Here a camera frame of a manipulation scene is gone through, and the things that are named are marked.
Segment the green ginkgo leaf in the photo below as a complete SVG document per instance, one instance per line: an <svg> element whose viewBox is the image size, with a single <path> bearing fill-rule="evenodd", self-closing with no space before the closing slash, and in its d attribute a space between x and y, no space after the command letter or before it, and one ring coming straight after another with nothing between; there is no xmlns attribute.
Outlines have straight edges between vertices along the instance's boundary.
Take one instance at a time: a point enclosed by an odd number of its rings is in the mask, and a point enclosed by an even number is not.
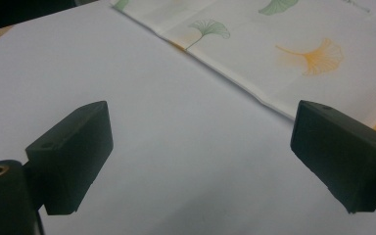
<svg viewBox="0 0 376 235"><path fill-rule="evenodd" d="M282 13L298 3L299 0L271 0L271 2L258 12L267 16Z"/></svg>
<svg viewBox="0 0 376 235"><path fill-rule="evenodd" d="M123 11L127 3L129 3L129 0L118 0L118 2L115 3L114 7L119 11Z"/></svg>
<svg viewBox="0 0 376 235"><path fill-rule="evenodd" d="M230 32L224 26L224 24L216 22L214 20L199 20L199 21L189 24L188 26L194 27L199 32L201 32L201 37L198 40L196 40L194 43L192 43L190 46L188 46L186 50L188 50L188 48L190 48L192 45L200 41L201 38L203 38L204 36L208 34L218 34L222 36L222 38L224 39L227 39L230 37Z"/></svg>

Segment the white tabletop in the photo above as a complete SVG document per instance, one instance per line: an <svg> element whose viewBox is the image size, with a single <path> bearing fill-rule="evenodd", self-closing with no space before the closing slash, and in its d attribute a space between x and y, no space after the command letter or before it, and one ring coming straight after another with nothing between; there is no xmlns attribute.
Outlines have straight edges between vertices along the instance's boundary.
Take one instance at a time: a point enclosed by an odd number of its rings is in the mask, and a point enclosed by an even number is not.
<svg viewBox="0 0 376 235"><path fill-rule="evenodd" d="M376 234L290 150L293 123L108 1L0 38L0 160L79 106L109 103L115 148L49 235Z"/></svg>

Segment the white table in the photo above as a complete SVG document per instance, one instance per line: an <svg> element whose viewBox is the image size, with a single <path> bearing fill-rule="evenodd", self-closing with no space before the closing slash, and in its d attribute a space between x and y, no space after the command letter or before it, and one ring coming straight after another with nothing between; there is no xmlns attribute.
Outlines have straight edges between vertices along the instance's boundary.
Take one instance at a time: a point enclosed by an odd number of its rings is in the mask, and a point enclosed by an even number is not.
<svg viewBox="0 0 376 235"><path fill-rule="evenodd" d="M49 235L376 234L290 150L293 123L108 1L0 38L0 160L72 110L107 100L115 148Z"/></svg>

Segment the yellow ginkgo leaf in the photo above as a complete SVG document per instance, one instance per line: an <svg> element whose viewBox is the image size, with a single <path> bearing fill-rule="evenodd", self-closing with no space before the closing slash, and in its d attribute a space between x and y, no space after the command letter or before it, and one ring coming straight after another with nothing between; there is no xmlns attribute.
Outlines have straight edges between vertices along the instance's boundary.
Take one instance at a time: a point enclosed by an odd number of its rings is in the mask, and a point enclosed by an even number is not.
<svg viewBox="0 0 376 235"><path fill-rule="evenodd" d="M303 56L307 62L307 71L304 75L317 75L338 68L344 60L341 47L332 43L331 39L325 38L322 44L308 53L297 53L276 45L276 48L292 55Z"/></svg>

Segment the ginkgo leaf print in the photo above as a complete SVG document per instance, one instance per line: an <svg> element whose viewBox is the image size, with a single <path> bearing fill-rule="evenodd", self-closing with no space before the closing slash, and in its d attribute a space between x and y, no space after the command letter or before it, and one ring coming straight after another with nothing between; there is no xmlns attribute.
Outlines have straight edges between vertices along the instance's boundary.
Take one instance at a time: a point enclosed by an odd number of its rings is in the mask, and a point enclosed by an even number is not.
<svg viewBox="0 0 376 235"><path fill-rule="evenodd" d="M227 39L230 37L230 32L224 26L224 24L216 22L214 20L200 20L188 25L189 27L196 28L199 32L201 32L201 37L198 38L195 42L193 42L190 46L188 46L185 50L188 50L191 46L195 43L200 41L204 36L208 34L218 34L222 36L222 38Z"/></svg>
<svg viewBox="0 0 376 235"><path fill-rule="evenodd" d="M123 11L127 3L129 3L129 0L118 0L118 2L115 3L115 8L119 11Z"/></svg>
<svg viewBox="0 0 376 235"><path fill-rule="evenodd" d="M304 75L317 75L333 71L344 60L341 47L334 44L329 38L323 39L322 44L317 49L308 53L293 52L277 45L276 47L289 54L303 56L307 62L307 71L304 72Z"/></svg>
<svg viewBox="0 0 376 235"><path fill-rule="evenodd" d="M267 16L282 13L298 3L299 0L271 0L271 2L258 12Z"/></svg>

